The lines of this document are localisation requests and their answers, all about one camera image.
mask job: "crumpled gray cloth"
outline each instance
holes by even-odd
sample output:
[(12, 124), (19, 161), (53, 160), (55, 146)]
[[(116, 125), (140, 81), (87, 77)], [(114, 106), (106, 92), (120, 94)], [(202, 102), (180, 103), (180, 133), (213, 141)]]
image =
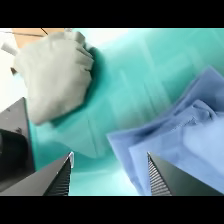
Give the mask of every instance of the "crumpled gray cloth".
[(42, 124), (83, 103), (94, 62), (84, 42), (79, 32), (56, 32), (27, 44), (15, 56), (14, 69), (27, 86), (33, 123)]

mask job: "blue cloth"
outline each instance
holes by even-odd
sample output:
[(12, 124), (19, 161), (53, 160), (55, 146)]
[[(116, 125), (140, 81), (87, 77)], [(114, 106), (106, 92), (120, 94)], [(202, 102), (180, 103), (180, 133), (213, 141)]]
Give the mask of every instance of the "blue cloth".
[(151, 195), (147, 152), (224, 193), (223, 115), (224, 78), (209, 67), (157, 119), (107, 137), (140, 195)]

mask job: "turquoise plastic bin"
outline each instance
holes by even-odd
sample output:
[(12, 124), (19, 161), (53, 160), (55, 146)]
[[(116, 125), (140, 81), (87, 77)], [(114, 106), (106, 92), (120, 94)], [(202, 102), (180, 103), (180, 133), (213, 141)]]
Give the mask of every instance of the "turquoise plastic bin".
[(36, 169), (73, 151), (70, 195), (138, 195), (106, 134), (151, 121), (207, 65), (224, 74), (224, 29), (75, 30), (95, 47), (93, 83), (80, 109), (30, 123)]

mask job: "teal surface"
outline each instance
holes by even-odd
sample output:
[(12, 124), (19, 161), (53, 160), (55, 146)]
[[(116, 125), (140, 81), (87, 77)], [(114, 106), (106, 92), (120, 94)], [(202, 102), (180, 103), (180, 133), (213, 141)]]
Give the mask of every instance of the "teal surface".
[(70, 195), (138, 195), (106, 134), (151, 121), (207, 65), (224, 74), (224, 29), (74, 30), (95, 47), (94, 81), (79, 110), (30, 123), (36, 169), (72, 150)]

